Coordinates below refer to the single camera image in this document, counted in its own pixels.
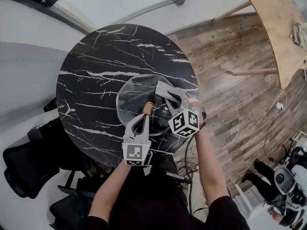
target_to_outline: black shoe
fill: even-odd
[[[244,176],[242,177],[242,179],[241,179],[241,182],[242,182],[242,183],[246,182],[246,180],[247,180],[246,176],[247,176],[248,174],[252,174],[252,171],[251,171],[250,169],[248,169],[248,170],[245,172]]]
[[[259,160],[259,159],[255,159],[255,161],[254,161],[254,167],[255,167],[255,165],[257,164],[257,163],[260,163],[261,161]]]

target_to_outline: black marble table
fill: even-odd
[[[94,31],[63,62],[56,95],[60,119],[76,146],[98,162],[116,167],[123,158],[125,126],[117,115],[117,93],[140,74],[163,76],[198,96],[185,54],[168,37],[145,26],[116,24]],[[150,141],[146,160],[155,164],[175,153],[185,139],[168,130],[150,136]]]

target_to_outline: hand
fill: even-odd
[[[188,98],[196,98],[195,95],[190,94],[190,93],[187,93],[187,97]],[[200,106],[201,107],[201,104],[199,102],[192,102],[191,106],[192,107],[194,107],[194,106]],[[202,125],[202,123],[203,123],[202,113],[198,114],[198,120],[199,120],[199,124]]]

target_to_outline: gray wall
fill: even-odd
[[[55,97],[66,55],[47,47],[0,42],[0,131],[5,123]]]

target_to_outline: black round object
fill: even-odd
[[[278,184],[281,184],[281,183],[283,183],[283,181],[284,181],[284,176],[283,176],[283,174],[278,174],[278,175],[276,176],[276,182],[277,182]]]
[[[116,24],[98,29],[78,42],[63,62],[56,97],[61,122],[74,144],[98,162],[116,167],[123,158],[125,126],[118,119],[116,96],[131,77],[140,74],[163,76],[198,97],[187,57],[167,36],[145,26]],[[150,159],[155,164],[176,152],[186,139],[168,130],[149,140],[145,163]]]

